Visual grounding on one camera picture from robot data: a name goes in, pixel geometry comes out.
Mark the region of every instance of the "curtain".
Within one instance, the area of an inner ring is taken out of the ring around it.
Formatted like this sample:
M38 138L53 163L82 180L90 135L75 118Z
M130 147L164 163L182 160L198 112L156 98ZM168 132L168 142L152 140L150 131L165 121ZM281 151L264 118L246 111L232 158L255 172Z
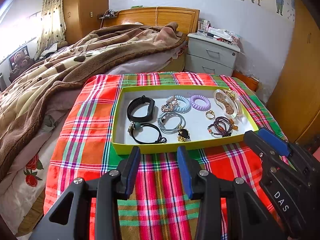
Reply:
M35 60L39 59L41 53L52 44L65 40L66 23L63 18L62 0L43 0L41 27Z

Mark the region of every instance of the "nightstand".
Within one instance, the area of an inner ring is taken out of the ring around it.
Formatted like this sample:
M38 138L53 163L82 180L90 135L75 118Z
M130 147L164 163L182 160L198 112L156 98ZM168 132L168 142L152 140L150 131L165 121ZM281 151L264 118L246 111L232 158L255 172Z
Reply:
M215 38L197 35L197 33L190 33L188 37L186 71L231 77L236 57L240 52L237 45L217 41Z

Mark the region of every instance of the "blue gripper pad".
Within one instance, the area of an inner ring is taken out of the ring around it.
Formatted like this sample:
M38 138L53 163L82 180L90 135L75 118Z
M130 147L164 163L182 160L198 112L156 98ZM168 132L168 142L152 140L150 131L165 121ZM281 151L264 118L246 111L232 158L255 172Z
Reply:
M268 143L280 156L288 157L290 152L288 150L287 143L281 140L274 133L270 132L268 129L261 128L258 131L259 137Z
M188 152L185 150L185 147L181 147L181 146L178 147L177 160L178 160L178 166L180 170L183 189L188 195L188 198L191 199L192 198L191 174L185 160L185 154L188 154Z
M127 187L125 190L125 195L129 198L133 192L134 184L136 182L136 177L138 173L138 168L140 165L141 153L139 147L133 147L130 155L134 154L134 158L132 160L131 168L127 176Z

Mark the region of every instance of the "screw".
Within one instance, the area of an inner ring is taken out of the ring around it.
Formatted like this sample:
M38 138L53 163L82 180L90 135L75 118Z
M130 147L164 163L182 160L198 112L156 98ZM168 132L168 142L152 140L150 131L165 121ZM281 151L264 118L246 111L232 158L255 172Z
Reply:
M199 171L199 175L200 175L200 176L208 176L208 175L209 175L209 171L207 171L207 170L201 170L201 171Z
M74 184L81 184L83 182L83 178L77 177L73 180Z
M275 167L271 167L271 168L270 168L270 171L271 171L272 173L276 173L276 172L277 172L277 169L276 169Z
M109 171L109 175L114 177L114 176L117 176L119 174L119 171L118 170L111 170Z
M244 179L242 178L236 178L235 179L236 184L243 184L244 183Z

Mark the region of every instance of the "plaid tablecloth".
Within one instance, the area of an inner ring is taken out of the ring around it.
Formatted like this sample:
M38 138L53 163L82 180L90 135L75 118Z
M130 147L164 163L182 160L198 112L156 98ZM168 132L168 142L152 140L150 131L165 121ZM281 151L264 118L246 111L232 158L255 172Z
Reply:
M238 79L195 73L144 73L98 75L82 89L60 134L46 184L44 212L76 177L99 178L127 156L118 156L111 144L115 106L123 87L144 85L208 85L229 87L259 127L284 138L280 127L255 94ZM260 159L243 142L189 151L192 158L218 178L242 177L270 212L273 206L259 186ZM227 238L226 202L222 199L222 239ZM199 201L183 191L176 153L143 155L134 192L118 201L121 233L126 239L191 240L195 236ZM90 238L94 239L95 201Z

